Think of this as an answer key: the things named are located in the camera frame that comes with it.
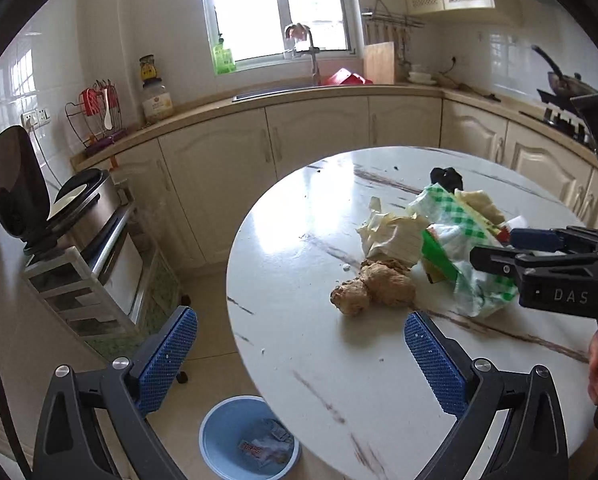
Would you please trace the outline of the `green checkered plastic bag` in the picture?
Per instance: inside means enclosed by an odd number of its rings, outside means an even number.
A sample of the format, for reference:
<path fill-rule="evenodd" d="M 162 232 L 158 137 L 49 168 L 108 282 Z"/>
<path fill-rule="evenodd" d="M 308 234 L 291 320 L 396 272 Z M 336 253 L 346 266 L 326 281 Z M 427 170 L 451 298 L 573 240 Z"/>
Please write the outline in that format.
<path fill-rule="evenodd" d="M 496 239 L 500 226 L 485 220 L 438 184 L 424 188 L 408 210 L 430 222 L 422 233 L 421 255 L 454 284 L 460 314 L 485 318 L 516 298 L 513 280 L 474 270 L 469 260 L 470 250 L 476 246 L 502 246 Z"/>

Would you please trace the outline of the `yellow snack packet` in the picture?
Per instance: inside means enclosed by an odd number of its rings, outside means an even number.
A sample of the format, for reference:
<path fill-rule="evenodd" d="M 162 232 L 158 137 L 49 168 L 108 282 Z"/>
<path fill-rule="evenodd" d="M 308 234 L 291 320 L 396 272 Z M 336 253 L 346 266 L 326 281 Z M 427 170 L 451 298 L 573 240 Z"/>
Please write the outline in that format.
<path fill-rule="evenodd" d="M 499 226 L 506 221 L 504 214 L 494 205 L 490 196 L 484 191 L 466 192 L 456 190 L 454 195 L 460 202 L 467 205 L 478 214 L 481 214 L 485 220 L 488 220 L 494 224 L 494 226 Z"/>

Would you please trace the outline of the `white paper tissue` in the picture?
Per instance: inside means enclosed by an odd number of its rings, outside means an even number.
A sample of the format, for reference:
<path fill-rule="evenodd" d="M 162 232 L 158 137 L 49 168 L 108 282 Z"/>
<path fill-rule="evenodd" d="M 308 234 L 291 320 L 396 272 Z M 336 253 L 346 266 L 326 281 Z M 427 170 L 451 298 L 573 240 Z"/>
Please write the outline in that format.
<path fill-rule="evenodd" d="M 407 269 L 421 257 L 422 233 L 430 226 L 425 216 L 411 212 L 405 216 L 382 210 L 380 199 L 372 196 L 369 216 L 356 232 L 362 251 L 369 260 L 396 260 Z"/>

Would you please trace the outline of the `brown ginger root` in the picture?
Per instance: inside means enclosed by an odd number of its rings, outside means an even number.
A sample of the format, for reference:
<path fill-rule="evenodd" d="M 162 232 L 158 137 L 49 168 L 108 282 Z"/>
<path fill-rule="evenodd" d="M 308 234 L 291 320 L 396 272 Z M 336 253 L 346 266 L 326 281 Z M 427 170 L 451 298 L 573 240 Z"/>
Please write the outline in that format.
<path fill-rule="evenodd" d="M 346 316 L 357 316 L 372 307 L 413 307 L 416 285 L 410 269 L 398 260 L 365 260 L 353 280 L 337 285 L 330 302 Z"/>

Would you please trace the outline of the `red snack wrapper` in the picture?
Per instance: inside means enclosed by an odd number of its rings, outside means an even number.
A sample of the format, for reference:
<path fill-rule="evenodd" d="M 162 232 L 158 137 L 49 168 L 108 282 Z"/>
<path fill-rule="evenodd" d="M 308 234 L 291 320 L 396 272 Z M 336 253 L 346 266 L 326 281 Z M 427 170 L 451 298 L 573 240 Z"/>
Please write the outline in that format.
<path fill-rule="evenodd" d="M 500 244 L 508 245 L 510 241 L 510 231 L 507 228 L 500 229 L 497 232 L 496 239 L 500 242 Z"/>

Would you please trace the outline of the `crumpled black trash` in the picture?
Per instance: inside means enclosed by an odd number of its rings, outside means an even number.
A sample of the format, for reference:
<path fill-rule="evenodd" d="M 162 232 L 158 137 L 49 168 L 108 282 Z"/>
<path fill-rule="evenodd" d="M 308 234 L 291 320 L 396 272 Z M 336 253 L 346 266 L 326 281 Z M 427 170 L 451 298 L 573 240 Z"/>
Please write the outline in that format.
<path fill-rule="evenodd" d="M 456 191 L 463 191 L 464 189 L 463 177 L 453 167 L 434 167 L 430 171 L 430 181 L 432 184 L 441 185 L 450 194 L 454 194 Z"/>

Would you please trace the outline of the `blue plastic trash bin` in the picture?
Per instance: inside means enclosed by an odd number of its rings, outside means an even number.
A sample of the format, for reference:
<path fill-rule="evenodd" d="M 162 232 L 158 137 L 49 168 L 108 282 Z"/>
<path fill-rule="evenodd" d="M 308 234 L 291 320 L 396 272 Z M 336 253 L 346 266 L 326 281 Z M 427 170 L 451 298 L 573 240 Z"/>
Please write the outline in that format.
<path fill-rule="evenodd" d="M 221 479 L 282 479 L 301 455 L 299 440 L 260 396 L 233 396 L 211 408 L 199 449 Z"/>

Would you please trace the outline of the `chrome kitchen faucet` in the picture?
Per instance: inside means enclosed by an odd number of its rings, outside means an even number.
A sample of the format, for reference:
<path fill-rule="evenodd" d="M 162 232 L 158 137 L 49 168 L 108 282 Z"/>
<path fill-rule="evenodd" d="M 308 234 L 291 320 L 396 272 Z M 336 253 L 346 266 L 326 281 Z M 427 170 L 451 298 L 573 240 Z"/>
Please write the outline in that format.
<path fill-rule="evenodd" d="M 285 40 L 293 41 L 294 45 L 291 48 L 291 53 L 296 58 L 301 55 L 308 55 L 311 59 L 312 66 L 312 84 L 314 86 L 320 85 L 320 66 L 317 61 L 317 53 L 320 49 L 314 44 L 314 38 L 312 30 L 308 25 L 297 23 L 291 23 L 285 27 L 284 30 Z M 297 44 L 306 43 L 306 48 L 300 50 Z"/>

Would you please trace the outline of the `white rolling storage cart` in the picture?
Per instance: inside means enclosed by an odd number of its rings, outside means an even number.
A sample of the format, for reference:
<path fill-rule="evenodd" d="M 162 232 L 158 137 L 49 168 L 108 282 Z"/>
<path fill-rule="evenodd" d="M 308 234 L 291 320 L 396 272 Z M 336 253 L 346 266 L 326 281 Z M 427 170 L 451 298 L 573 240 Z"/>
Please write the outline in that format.
<path fill-rule="evenodd" d="M 26 284 L 78 341 L 102 358 L 131 356 L 189 297 L 128 202 L 84 250 L 32 258 Z"/>

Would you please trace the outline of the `round white marble table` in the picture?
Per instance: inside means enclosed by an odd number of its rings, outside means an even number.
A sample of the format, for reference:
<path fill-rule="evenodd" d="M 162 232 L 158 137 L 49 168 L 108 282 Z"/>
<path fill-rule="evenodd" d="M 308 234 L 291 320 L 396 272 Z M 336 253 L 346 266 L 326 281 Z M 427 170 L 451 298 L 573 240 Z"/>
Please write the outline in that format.
<path fill-rule="evenodd" d="M 495 162 L 440 148 L 364 148 L 280 170 L 229 252 L 227 310 L 244 366 L 299 442 L 351 479 L 415 478 L 460 419 L 459 410 L 441 405 L 424 367 L 436 357 L 433 330 L 488 373 L 545 368 L 569 452 L 593 426 L 586 394 L 591 320 L 516 302 L 466 315 L 452 285 L 431 283 L 422 266 L 410 271 L 416 297 L 409 307 L 347 316 L 331 302 L 332 291 L 361 269 L 358 230 L 372 200 L 405 214 L 431 171 L 446 167 L 507 218 L 535 229 L 578 221 L 544 188 Z"/>

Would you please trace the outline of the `white bowls stack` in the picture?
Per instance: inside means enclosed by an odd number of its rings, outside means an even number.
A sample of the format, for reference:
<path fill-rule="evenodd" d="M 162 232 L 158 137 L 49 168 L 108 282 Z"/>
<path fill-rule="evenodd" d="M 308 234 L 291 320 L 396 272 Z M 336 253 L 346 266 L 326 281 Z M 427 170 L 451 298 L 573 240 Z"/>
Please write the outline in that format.
<path fill-rule="evenodd" d="M 424 86 L 434 86 L 436 84 L 432 73 L 427 70 L 425 65 L 421 64 L 412 64 L 410 66 L 407 80 L 412 84 L 423 84 Z"/>

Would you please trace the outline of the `black rice cooker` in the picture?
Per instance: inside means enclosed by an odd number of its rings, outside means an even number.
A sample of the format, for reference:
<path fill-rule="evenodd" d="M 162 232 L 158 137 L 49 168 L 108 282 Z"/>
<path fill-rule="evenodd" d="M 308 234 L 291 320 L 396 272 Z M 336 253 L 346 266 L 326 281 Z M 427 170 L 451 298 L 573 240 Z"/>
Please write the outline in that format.
<path fill-rule="evenodd" d="M 0 133 L 0 224 L 27 256 L 94 246 L 120 207 L 112 177 L 97 168 L 72 176 L 51 200 L 29 133 L 20 126 Z"/>

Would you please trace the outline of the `wooden cutting board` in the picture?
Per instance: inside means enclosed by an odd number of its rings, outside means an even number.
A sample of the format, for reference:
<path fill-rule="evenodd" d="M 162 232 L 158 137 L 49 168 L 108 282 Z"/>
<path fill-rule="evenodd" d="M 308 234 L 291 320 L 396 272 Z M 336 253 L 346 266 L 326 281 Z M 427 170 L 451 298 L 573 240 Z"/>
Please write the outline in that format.
<path fill-rule="evenodd" d="M 364 77 L 373 84 L 396 83 L 396 61 L 394 43 L 380 42 L 364 47 Z"/>

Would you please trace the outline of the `red basin in sink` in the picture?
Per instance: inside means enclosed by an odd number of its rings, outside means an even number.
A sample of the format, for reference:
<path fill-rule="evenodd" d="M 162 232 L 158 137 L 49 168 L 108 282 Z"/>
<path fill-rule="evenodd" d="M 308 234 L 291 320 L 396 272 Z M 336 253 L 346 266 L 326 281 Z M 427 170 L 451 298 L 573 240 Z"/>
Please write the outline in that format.
<path fill-rule="evenodd" d="M 324 86 L 364 86 L 365 84 L 372 84 L 372 81 L 344 67 L 323 81 Z"/>

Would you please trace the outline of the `wall utensil rail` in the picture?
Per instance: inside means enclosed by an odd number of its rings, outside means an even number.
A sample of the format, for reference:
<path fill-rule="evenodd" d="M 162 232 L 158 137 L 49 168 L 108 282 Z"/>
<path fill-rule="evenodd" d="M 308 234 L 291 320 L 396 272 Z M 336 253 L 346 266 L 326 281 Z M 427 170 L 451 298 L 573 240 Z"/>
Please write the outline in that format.
<path fill-rule="evenodd" d="M 402 65 L 410 64 L 410 40 L 416 29 L 423 29 L 425 23 L 406 14 L 391 12 L 382 0 L 375 0 L 371 8 L 361 13 L 364 43 L 394 45 L 395 57 Z"/>

